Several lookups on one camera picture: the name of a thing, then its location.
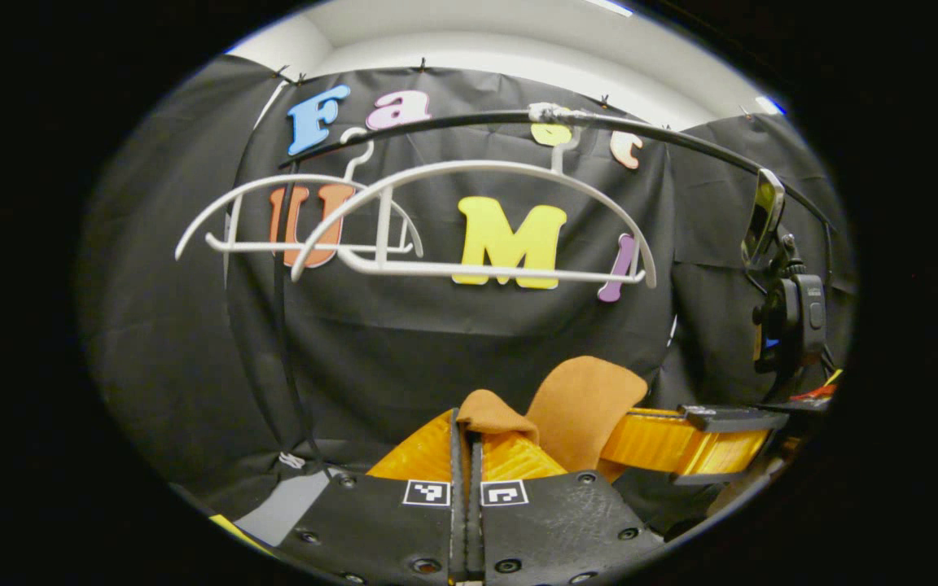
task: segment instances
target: white ceiling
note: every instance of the white ceiling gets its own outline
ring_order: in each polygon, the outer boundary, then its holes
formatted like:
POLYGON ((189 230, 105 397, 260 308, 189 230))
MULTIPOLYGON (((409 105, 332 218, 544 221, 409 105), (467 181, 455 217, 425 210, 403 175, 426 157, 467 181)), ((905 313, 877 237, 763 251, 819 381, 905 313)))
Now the white ceiling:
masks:
POLYGON ((528 37, 621 64, 716 116, 760 110, 762 92, 696 44, 640 15, 625 18, 583 0, 331 0, 302 15, 336 49, 432 31, 528 37))

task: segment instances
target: yellow letter m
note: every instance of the yellow letter m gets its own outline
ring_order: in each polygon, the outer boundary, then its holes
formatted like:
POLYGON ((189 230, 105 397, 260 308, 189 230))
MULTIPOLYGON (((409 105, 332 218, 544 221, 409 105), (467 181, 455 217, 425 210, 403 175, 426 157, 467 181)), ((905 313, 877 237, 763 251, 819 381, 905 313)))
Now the yellow letter m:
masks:
MULTIPOLYGON (((491 265, 514 268, 524 260, 525 269, 554 270, 555 245, 559 227, 567 222, 567 214, 551 205, 537 205, 520 224, 516 233, 502 205, 490 197, 472 196, 458 201, 458 210, 466 216, 466 245, 462 250, 463 265, 482 265, 487 252, 491 265)), ((484 285, 484 275, 454 275, 454 282, 484 285)), ((505 285, 509 278, 498 278, 505 285)), ((554 289, 554 278, 517 278, 519 286, 531 289, 554 289)))

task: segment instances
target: tan fabric cloth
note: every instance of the tan fabric cloth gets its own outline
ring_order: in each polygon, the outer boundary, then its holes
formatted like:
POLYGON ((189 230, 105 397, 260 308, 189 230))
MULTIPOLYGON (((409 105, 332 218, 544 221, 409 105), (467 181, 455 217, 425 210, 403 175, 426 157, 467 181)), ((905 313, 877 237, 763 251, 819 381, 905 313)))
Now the tan fabric cloth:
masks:
POLYGON ((506 405, 501 397, 487 389, 477 389, 462 401, 455 422, 465 423, 469 431, 500 434, 522 431, 528 440, 537 443, 537 426, 506 405))
POLYGON ((600 466, 599 455, 621 417, 644 396, 647 382, 628 368, 597 357, 573 357, 541 383, 526 418, 537 426, 541 448, 567 471, 591 468, 615 479, 625 467, 600 466))
POLYGON ((599 460, 614 426, 647 396, 647 382, 632 371, 592 356, 573 357, 541 383, 526 416, 487 389, 473 391, 458 409, 469 431, 522 431, 567 471, 598 470, 607 481, 625 465, 599 460))

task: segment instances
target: gray surface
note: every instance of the gray surface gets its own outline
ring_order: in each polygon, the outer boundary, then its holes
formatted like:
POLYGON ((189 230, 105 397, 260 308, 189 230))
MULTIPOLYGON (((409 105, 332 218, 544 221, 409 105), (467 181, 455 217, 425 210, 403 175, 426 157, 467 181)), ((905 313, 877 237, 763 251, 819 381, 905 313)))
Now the gray surface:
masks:
POLYGON ((234 524, 276 548, 327 484, 328 478, 324 472, 287 479, 277 485, 260 507, 234 524))

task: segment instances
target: white clothes hanger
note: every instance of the white clothes hanger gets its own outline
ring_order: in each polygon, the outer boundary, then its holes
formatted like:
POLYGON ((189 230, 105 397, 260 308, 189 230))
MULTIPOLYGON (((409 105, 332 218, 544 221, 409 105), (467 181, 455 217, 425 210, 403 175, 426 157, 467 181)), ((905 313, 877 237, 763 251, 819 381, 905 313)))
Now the white clothes hanger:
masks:
MULTIPOLYGON (((342 134, 342 138, 340 138, 340 140, 343 143, 345 143, 347 140, 349 140, 350 137, 354 136, 354 134, 363 134, 363 133, 367 133, 367 130, 355 129, 354 127, 354 129, 346 130, 345 133, 342 134)), ((183 231, 183 236, 180 237, 179 244, 176 245, 176 250, 175 250, 176 260, 179 260, 179 257, 182 256, 183 250, 185 250, 187 242, 189 242, 190 238, 194 236, 194 232, 198 229, 198 227, 200 227, 201 224, 204 223, 205 220, 207 220, 209 216, 221 210, 221 208, 225 207, 225 205, 230 203, 230 201, 234 201, 234 210, 232 210, 232 213, 231 213, 230 225, 227 226, 226 241, 220 241, 219 238, 216 238, 215 236, 213 236, 212 233, 205 234, 205 242, 208 242, 208 245, 212 246, 213 249, 223 252, 224 266, 228 259, 228 255, 231 252, 304 250, 306 248, 306 245, 303 243, 279 242, 280 240, 283 240, 283 237, 279 237, 278 242, 237 242, 238 222, 239 222, 239 218, 241 218, 241 203, 245 194, 250 192, 250 190, 257 190, 257 189, 265 188, 266 186, 283 185, 283 183, 290 183, 290 182, 331 183, 332 185, 346 185, 346 186, 352 186, 354 189, 364 190, 366 188, 364 183, 353 181, 353 170, 357 169, 357 166, 359 164, 366 162, 366 160, 368 159, 371 159, 373 152, 375 152, 375 141, 369 141, 368 150, 365 151, 364 155, 355 157, 355 159, 350 160, 350 162, 346 164, 346 172, 342 178, 332 177, 331 175, 316 175, 316 174, 310 174, 310 173, 274 175, 274 177, 264 177, 262 179, 256 179, 255 181, 250 181, 250 182, 245 183, 245 185, 237 186, 237 188, 228 190, 228 192, 223 194, 223 196, 219 197, 216 201, 213 201, 207 207, 205 207, 205 209, 202 210, 201 213, 198 214, 196 218, 194 218, 194 221, 192 221, 190 225, 186 227, 186 230, 183 231)), ((414 249, 414 254, 417 257, 419 257, 419 259, 421 259, 423 255, 422 239, 418 234, 418 229, 414 227, 414 222, 412 222, 410 217, 407 216, 407 212, 403 211, 403 208, 399 207, 399 205, 395 203, 392 205, 393 205, 393 210, 395 210, 397 214, 401 216, 401 218, 403 219, 403 223, 401 226, 401 241, 399 242, 399 244, 395 246, 384 243, 384 249, 386 249, 386 252, 394 252, 394 253, 407 253, 407 252, 410 252, 410 250, 414 249), (410 238, 412 238, 412 242, 407 242, 408 233, 410 233, 410 238)), ((358 250, 358 251, 372 251, 372 250, 375 250, 378 245, 379 245, 379 242, 376 241, 375 245, 339 243, 339 244, 319 244, 316 247, 311 247, 311 248, 316 248, 319 250, 340 250, 341 251, 344 249, 350 249, 350 250, 358 250)))
POLYGON ((557 278, 567 279, 567 281, 628 283, 641 282, 645 278, 648 288, 654 289, 656 286, 654 256, 652 256, 651 249, 649 249, 647 245, 647 239, 643 237, 643 233, 639 229, 639 226, 636 225, 636 222, 633 221, 632 217, 624 208, 614 203, 613 199, 606 196, 603 192, 600 192, 600 190, 589 186, 588 183, 578 181, 576 178, 567 177, 567 175, 563 174, 563 152, 576 146, 580 140, 581 130, 574 127, 570 142, 555 146, 554 149, 552 149, 551 169, 537 167, 535 164, 510 163, 502 162, 502 160, 455 160, 454 162, 425 164, 422 167, 407 169, 406 171, 390 175, 390 177, 379 179, 379 181, 372 183, 371 186, 361 190, 360 193, 357 193, 357 195, 354 195, 349 198, 349 200, 346 200, 345 203, 339 205, 331 215, 318 224, 317 229, 313 230, 313 233, 306 238, 305 244, 302 245, 301 252, 299 252, 299 256, 295 260, 295 263, 291 265, 291 280, 293 282, 298 281, 303 269, 305 269, 306 259, 309 257, 310 250, 313 250, 317 245, 317 241, 324 236, 325 231, 327 231, 332 224, 338 221, 339 218, 342 218, 342 216, 357 210, 362 207, 362 205, 369 203, 369 201, 377 197, 379 198, 379 227, 377 227, 376 231, 375 247, 371 248, 375 250, 375 258, 373 260, 365 259, 365 257, 357 255, 355 249, 351 247, 338 249, 337 256, 339 259, 351 269, 358 272, 368 274, 412 275, 412 277, 484 275, 484 277, 491 278, 557 278), (390 211, 391 208, 398 210, 396 203, 393 201, 393 189, 396 188, 396 186, 405 185, 405 183, 419 181, 419 179, 438 177, 438 175, 458 171, 502 171, 520 175, 531 175, 531 177, 539 177, 548 179, 548 181, 563 183, 564 186, 570 186, 570 188, 579 190, 585 193, 585 195, 598 200, 603 205, 606 205, 607 208, 610 208, 610 210, 625 222, 630 229, 630 233, 632 233, 635 238, 635 251, 632 255, 629 274, 615 275, 607 272, 593 273, 568 270, 545 271, 513 267, 463 265, 457 263, 420 263, 405 262, 405 260, 389 260, 387 253, 390 249, 387 248, 386 244, 388 242, 388 230, 390 230, 390 211), (642 271, 638 269, 640 256, 643 259, 643 267, 645 268, 645 270, 642 271))

